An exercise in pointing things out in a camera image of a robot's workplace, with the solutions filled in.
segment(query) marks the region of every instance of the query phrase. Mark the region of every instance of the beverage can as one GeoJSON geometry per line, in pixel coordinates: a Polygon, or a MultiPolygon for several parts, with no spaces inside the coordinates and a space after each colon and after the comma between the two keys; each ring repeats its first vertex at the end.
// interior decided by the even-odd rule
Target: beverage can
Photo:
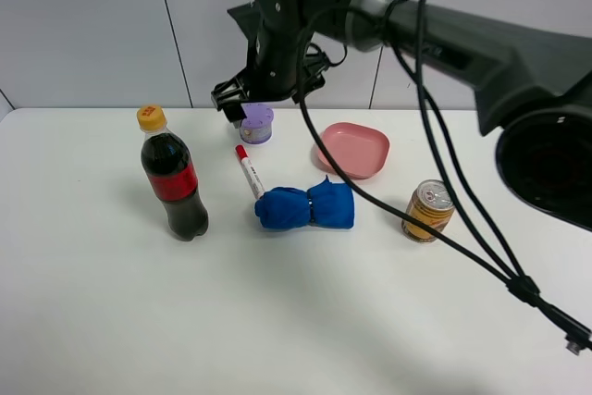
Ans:
{"type": "MultiPolygon", "coordinates": [[[[442,232],[454,214],[454,203],[441,180],[425,180],[413,192],[407,206],[407,215],[442,232]]],[[[403,233],[417,242],[433,242],[436,237],[416,225],[403,220],[403,233]]]]}

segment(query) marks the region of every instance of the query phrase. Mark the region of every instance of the plastic bottle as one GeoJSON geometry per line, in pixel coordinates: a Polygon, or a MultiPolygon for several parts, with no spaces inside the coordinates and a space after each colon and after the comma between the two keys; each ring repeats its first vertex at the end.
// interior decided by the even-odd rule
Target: plastic bottle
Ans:
{"type": "Polygon", "coordinates": [[[142,166],[154,193],[168,213],[168,225],[184,241],[203,235],[208,215],[197,187],[197,176],[187,145],[167,128],[158,105],[146,105],[137,113],[146,133],[142,166]]]}

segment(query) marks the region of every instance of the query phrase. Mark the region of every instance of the purple cup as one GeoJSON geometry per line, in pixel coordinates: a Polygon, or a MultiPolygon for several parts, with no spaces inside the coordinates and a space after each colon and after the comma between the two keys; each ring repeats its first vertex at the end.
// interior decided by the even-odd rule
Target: purple cup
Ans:
{"type": "Polygon", "coordinates": [[[266,104],[243,104],[242,109],[247,117],[240,124],[240,138],[251,144],[268,141],[274,110],[266,104]]]}

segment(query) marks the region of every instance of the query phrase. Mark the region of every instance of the white marker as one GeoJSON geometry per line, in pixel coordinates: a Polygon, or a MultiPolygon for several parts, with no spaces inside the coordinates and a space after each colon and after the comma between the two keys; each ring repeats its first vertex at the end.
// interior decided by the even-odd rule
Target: white marker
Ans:
{"type": "Polygon", "coordinates": [[[257,172],[253,167],[253,164],[251,164],[251,159],[249,159],[247,151],[242,145],[237,145],[235,150],[239,155],[240,163],[242,164],[242,171],[244,172],[244,176],[249,181],[249,185],[251,186],[251,190],[253,191],[255,198],[260,199],[265,193],[265,189],[261,183],[261,180],[259,179],[259,175],[257,175],[257,172]]]}

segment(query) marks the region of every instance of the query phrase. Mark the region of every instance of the pink bowl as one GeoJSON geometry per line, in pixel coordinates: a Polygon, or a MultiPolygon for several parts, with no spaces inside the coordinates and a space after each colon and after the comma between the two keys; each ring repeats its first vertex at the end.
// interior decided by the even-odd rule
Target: pink bowl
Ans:
{"type": "MultiPolygon", "coordinates": [[[[325,129],[321,140],[339,166],[352,179],[373,177],[385,165],[390,142],[384,133],[349,122],[338,122],[325,129]]],[[[335,173],[316,147],[324,169],[335,173]]]]}

